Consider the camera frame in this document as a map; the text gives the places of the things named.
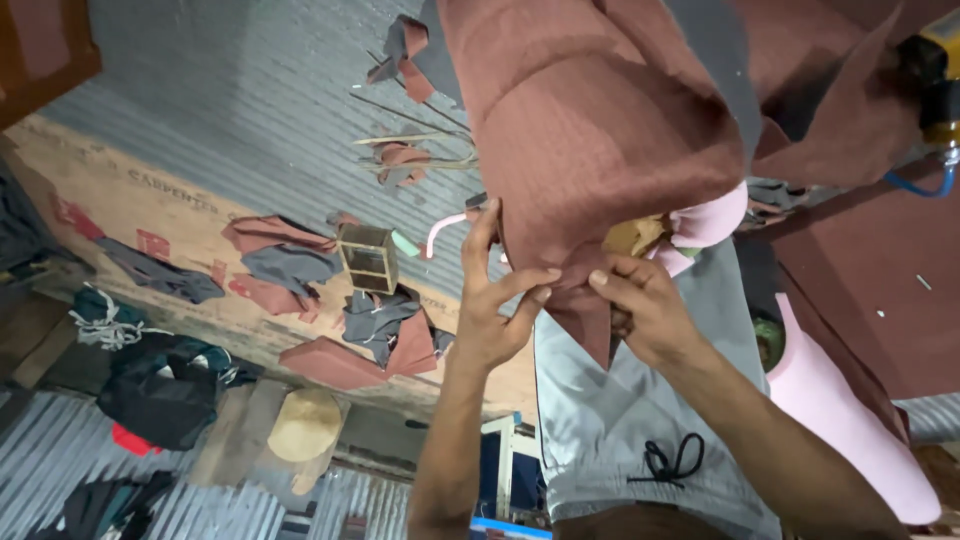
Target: white string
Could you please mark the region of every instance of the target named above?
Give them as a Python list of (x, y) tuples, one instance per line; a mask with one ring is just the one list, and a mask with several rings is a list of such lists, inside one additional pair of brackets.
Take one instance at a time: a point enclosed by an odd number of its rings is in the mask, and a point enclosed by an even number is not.
[(84, 285), (97, 291), (100, 296), (104, 297), (104, 300), (107, 302), (107, 314), (103, 319), (87, 321), (79, 313), (71, 309), (69, 314), (76, 319), (77, 322), (75, 324), (79, 327), (79, 330), (77, 330), (78, 342), (87, 345), (101, 343), (101, 348), (105, 351), (119, 351), (127, 345), (143, 339), (143, 332), (173, 335), (172, 332), (166, 330), (143, 328), (143, 321), (140, 321), (136, 325), (114, 321), (113, 317), (120, 311), (120, 306), (115, 304), (113, 299), (99, 288), (88, 282), (84, 282)]

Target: wire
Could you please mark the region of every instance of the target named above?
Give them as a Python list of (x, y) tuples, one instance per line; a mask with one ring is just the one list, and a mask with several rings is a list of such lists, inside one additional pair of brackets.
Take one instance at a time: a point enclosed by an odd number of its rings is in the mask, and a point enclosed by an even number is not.
[(887, 174), (883, 175), (883, 180), (889, 182), (890, 184), (895, 185), (896, 187), (899, 187), (900, 189), (906, 189), (911, 193), (916, 193), (921, 197), (941, 199), (943, 197), (946, 197), (950, 193), (950, 190), (953, 189), (953, 174), (954, 174), (953, 167), (948, 167), (944, 169), (944, 181), (942, 184), (940, 184), (940, 188), (937, 189), (936, 191), (927, 191), (922, 187), (917, 187), (893, 171), (890, 171)]

